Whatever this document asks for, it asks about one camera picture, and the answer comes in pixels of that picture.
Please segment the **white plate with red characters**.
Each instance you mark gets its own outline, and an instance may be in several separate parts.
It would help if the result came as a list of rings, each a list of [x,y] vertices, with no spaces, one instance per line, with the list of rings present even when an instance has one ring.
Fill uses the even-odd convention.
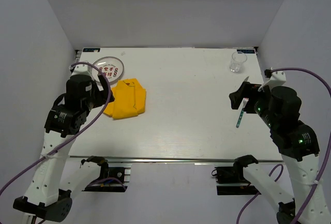
[[[102,57],[93,65],[106,76],[110,84],[116,83],[124,74],[124,63],[117,57]]]

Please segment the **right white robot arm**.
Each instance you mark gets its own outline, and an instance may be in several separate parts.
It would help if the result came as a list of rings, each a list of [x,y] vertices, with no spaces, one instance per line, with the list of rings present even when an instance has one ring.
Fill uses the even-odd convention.
[[[330,223],[321,184],[325,167],[319,165],[318,139],[313,129],[299,120],[302,101],[296,91],[243,82],[229,98],[235,110],[248,98],[244,111],[257,114],[267,125],[288,169],[293,194],[271,179],[252,155],[235,159],[234,177],[257,189],[275,210],[278,223]]]

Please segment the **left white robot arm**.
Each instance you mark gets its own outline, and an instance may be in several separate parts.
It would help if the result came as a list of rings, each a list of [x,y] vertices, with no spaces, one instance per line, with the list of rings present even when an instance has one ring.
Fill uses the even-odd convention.
[[[68,215],[74,194],[93,180],[104,182],[109,169],[102,157],[83,161],[74,178],[61,182],[63,169],[72,143],[82,134],[91,110],[106,107],[114,101],[109,83],[98,75],[102,89],[90,74],[73,74],[66,82],[65,93],[59,95],[47,116],[40,158],[26,193],[13,202],[13,208],[42,220],[62,222]]]

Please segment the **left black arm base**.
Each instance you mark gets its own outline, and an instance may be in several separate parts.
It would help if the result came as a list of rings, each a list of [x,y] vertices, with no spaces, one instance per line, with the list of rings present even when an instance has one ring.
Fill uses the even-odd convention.
[[[81,160],[83,166],[96,165],[99,177],[94,179],[83,191],[86,192],[125,192],[129,183],[129,168],[110,166],[108,160],[99,156],[90,156]]]

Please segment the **yellow Pikachu cloth placemat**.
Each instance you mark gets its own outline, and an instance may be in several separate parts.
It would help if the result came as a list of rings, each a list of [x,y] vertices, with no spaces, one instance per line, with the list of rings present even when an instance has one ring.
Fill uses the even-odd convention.
[[[103,112],[108,117],[121,120],[145,112],[146,89],[136,78],[118,81],[112,92],[115,100],[110,102]]]

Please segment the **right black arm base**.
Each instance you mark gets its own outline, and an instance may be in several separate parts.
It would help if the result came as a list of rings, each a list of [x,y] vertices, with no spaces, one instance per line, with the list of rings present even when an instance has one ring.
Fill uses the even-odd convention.
[[[216,179],[217,195],[248,196],[259,193],[243,175],[243,168],[258,163],[258,160],[252,155],[245,155],[236,158],[232,166],[215,167],[212,171],[212,177]]]

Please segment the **fork with green handle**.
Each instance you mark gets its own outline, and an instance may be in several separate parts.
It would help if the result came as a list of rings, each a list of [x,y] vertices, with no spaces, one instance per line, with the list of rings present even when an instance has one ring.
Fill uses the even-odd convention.
[[[239,117],[238,117],[237,123],[236,123],[236,128],[239,128],[239,127],[240,127],[240,124],[241,124],[241,121],[242,121],[243,115],[244,115],[244,113],[245,113],[245,107],[246,107],[246,104],[248,103],[248,101],[249,101],[249,98],[244,98],[244,99],[243,99],[243,106],[242,106],[241,112],[240,112],[240,114],[239,114]]]

